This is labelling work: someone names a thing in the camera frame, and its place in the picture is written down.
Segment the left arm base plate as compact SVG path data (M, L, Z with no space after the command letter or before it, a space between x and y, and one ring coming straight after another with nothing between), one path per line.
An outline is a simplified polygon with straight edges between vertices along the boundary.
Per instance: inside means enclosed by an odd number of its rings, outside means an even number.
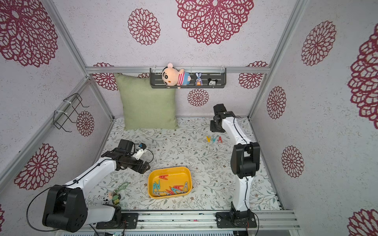
M138 222L138 213L116 213L111 221L98 222L96 229L113 230L113 229L136 229Z

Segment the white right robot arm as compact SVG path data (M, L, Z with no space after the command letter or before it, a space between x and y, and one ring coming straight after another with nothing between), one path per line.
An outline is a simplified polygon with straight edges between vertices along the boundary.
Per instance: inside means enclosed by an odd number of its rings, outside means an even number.
M236 177L232 209L235 212L247 211L250 209L252 182L260 168L260 146L244 133L234 113L225 109L215 111L210 130L226 133L234 144L230 159L230 168Z

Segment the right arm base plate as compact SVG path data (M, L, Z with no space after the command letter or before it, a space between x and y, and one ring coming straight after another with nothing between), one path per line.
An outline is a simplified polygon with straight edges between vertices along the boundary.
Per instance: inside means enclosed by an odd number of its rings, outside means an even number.
M217 212L215 214L217 227L225 228L257 228L258 222L250 211Z

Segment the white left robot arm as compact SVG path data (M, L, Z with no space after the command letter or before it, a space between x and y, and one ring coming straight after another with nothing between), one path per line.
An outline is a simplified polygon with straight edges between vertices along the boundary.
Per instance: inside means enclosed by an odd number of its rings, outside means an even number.
M141 160L147 152L140 148L130 153L120 148L105 152L88 170L67 182L55 185L48 190L45 209L42 217L43 226L77 232L84 225L103 223L107 227L122 227L121 208L116 205L88 207L86 197L90 191L107 175L114 171L131 169L140 174L150 169L148 161Z

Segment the red clothespin top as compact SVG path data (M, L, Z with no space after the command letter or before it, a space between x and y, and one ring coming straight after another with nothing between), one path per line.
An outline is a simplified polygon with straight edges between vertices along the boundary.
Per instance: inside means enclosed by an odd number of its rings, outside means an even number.
M160 175L159 178L162 180L168 180L168 175Z

